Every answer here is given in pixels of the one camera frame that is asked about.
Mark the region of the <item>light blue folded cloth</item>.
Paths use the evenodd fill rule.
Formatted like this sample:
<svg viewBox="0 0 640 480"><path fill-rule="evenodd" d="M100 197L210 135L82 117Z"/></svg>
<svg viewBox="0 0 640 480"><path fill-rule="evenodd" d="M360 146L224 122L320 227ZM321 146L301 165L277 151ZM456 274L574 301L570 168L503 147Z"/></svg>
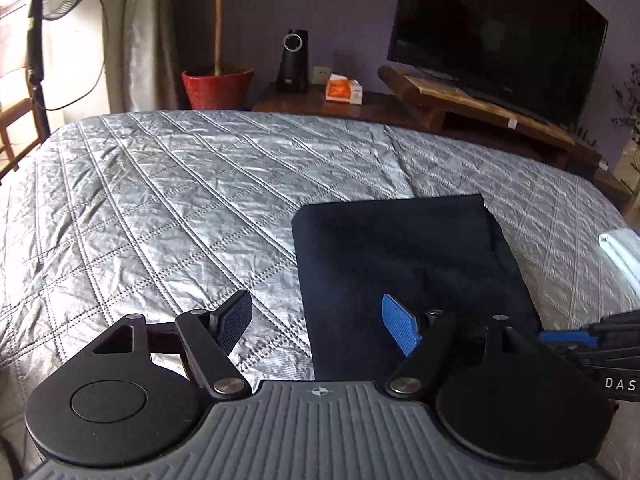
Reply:
<svg viewBox="0 0 640 480"><path fill-rule="evenodd" d="M629 283L639 286L640 237L634 230L625 228L599 235L599 245L625 275Z"/></svg>

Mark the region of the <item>red plant pot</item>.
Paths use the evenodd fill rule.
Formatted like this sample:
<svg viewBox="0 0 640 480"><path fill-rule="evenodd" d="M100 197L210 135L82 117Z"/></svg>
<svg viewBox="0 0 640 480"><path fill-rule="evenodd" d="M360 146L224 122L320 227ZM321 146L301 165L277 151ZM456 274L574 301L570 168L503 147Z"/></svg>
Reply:
<svg viewBox="0 0 640 480"><path fill-rule="evenodd" d="M224 64L220 75L215 67L185 70L181 74L192 110L242 110L255 70Z"/></svg>

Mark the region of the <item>wooden chair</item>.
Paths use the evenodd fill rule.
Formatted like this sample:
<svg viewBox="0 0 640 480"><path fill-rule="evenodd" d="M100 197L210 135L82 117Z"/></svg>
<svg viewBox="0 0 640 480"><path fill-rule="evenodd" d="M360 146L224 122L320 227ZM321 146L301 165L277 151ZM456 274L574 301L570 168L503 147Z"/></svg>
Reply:
<svg viewBox="0 0 640 480"><path fill-rule="evenodd" d="M1 177L16 171L21 160L40 143L29 98L1 110Z"/></svg>

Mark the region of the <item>wooden tv stand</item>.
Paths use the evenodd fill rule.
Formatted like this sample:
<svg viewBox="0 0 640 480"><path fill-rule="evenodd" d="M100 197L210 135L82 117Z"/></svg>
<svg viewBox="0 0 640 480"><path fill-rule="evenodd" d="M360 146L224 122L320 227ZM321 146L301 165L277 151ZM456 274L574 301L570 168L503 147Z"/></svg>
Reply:
<svg viewBox="0 0 640 480"><path fill-rule="evenodd" d="M600 167L600 154L576 134L406 68L383 65L378 76L390 93L364 92L360 105L327 101L320 84L306 93L281 93L270 84L254 110L374 122L520 155L576 174L593 183L623 214L630 209L634 193Z"/></svg>

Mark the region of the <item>dark navy garment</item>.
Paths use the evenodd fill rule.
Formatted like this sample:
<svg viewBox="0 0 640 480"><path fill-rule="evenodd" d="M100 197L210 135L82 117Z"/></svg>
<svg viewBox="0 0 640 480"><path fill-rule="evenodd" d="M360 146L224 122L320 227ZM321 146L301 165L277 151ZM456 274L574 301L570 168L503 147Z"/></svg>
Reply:
<svg viewBox="0 0 640 480"><path fill-rule="evenodd" d="M414 315L540 316L480 194L306 205L292 230L318 380L382 382L404 355L383 323L391 296Z"/></svg>

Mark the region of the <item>grey quilted bed cover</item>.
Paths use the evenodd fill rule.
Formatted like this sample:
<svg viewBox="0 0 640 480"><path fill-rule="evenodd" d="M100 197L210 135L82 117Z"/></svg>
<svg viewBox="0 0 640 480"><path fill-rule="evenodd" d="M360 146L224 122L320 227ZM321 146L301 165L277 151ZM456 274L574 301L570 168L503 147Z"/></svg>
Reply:
<svg viewBox="0 0 640 480"><path fill-rule="evenodd" d="M39 465L24 405L130 312L167 322L254 299L233 362L251 382L308 379L291 221L306 204L480 194L548 330L638 308L601 249L624 226L588 181L398 127L252 112L149 112L58 130L1 185L1 434Z"/></svg>

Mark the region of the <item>orange tissue pack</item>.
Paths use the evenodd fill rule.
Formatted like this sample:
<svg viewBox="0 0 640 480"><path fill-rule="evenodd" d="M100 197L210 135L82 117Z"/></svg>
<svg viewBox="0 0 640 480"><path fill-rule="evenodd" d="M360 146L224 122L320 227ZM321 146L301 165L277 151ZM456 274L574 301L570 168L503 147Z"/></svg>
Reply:
<svg viewBox="0 0 640 480"><path fill-rule="evenodd" d="M329 102L360 106L362 104L363 90L361 84L356 81L356 79L331 74L326 81L326 91L324 95Z"/></svg>

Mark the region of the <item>wall power socket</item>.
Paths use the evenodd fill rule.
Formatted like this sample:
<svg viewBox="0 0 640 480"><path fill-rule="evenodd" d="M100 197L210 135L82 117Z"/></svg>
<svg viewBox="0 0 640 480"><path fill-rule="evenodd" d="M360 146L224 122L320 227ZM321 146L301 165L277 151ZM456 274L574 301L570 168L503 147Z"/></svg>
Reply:
<svg viewBox="0 0 640 480"><path fill-rule="evenodd" d="M324 86L332 75L332 68L328 66L314 66L312 69L311 83Z"/></svg>

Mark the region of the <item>black speaker device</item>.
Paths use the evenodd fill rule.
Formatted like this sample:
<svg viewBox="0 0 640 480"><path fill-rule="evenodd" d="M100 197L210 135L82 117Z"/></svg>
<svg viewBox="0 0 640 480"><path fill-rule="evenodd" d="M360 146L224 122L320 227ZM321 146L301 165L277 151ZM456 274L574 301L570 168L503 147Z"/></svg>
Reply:
<svg viewBox="0 0 640 480"><path fill-rule="evenodd" d="M290 29L282 44L276 88L281 93L305 93L309 88L308 32Z"/></svg>

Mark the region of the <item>dark purple potted plant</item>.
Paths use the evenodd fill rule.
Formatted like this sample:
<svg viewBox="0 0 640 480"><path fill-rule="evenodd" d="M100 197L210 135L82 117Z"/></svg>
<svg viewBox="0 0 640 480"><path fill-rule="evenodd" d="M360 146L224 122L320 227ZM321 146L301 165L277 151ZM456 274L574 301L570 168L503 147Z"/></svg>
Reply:
<svg viewBox="0 0 640 480"><path fill-rule="evenodd" d="M640 136L640 65L630 64L629 78L620 87L613 86L612 91L620 114L611 118L616 129L630 134L634 143L639 143Z"/></svg>

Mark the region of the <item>potted tree plant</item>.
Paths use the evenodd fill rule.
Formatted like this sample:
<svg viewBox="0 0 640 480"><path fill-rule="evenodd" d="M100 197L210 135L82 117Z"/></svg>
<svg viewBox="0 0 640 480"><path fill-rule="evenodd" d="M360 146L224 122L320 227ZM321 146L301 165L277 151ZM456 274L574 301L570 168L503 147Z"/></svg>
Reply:
<svg viewBox="0 0 640 480"><path fill-rule="evenodd" d="M214 0L214 73L216 77L224 74L222 60L222 35L224 34L224 0Z"/></svg>

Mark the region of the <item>black television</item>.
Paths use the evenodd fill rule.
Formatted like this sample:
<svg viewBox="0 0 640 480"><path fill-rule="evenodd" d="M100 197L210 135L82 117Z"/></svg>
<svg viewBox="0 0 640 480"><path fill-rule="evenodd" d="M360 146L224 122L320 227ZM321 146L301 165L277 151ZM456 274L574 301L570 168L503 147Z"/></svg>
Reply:
<svg viewBox="0 0 640 480"><path fill-rule="evenodd" d="M387 57L569 126L582 116L607 30L586 0L397 0Z"/></svg>

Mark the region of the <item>grey curtain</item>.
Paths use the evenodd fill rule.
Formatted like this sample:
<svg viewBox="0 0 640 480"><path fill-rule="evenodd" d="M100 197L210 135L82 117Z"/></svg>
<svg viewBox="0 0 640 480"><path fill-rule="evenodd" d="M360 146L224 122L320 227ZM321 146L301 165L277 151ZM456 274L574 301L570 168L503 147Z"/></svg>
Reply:
<svg viewBox="0 0 640 480"><path fill-rule="evenodd" d="M103 47L113 113L188 106L179 67L174 0L103 0Z"/></svg>

